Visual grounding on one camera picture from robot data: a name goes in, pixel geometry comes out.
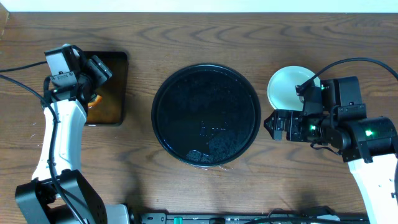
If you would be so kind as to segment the light blue plate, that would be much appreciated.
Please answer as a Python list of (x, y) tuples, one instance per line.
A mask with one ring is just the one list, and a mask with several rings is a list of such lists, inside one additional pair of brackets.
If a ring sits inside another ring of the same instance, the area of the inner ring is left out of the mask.
[(298, 96), (296, 86), (315, 75), (300, 66), (288, 66), (276, 71), (267, 86), (267, 97), (275, 110), (295, 110), (308, 113), (323, 113), (321, 91), (310, 88), (310, 96)]

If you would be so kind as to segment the orange green sponge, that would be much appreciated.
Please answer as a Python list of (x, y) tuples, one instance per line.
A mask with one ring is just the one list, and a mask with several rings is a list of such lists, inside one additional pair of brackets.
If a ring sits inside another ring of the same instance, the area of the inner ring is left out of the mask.
[(88, 103), (88, 109), (95, 107), (99, 103), (101, 103), (103, 97), (101, 95), (96, 95), (89, 103)]

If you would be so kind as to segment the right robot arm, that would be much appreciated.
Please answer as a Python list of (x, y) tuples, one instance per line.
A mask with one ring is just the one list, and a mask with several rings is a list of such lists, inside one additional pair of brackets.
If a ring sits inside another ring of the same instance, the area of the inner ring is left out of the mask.
[(368, 118), (359, 80), (323, 80), (303, 91), (303, 109), (274, 110), (264, 121), (272, 139), (308, 142), (341, 156), (360, 189), (371, 223), (397, 223), (397, 130)]

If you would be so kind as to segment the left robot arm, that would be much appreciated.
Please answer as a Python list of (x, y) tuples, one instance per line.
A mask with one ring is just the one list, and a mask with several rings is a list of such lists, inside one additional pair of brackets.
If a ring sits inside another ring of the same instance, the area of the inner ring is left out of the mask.
[(81, 138), (96, 90), (112, 76), (96, 56), (76, 45), (45, 52), (51, 74), (40, 102), (45, 134), (30, 182), (15, 200), (27, 223), (130, 223), (125, 204), (107, 205), (81, 173)]

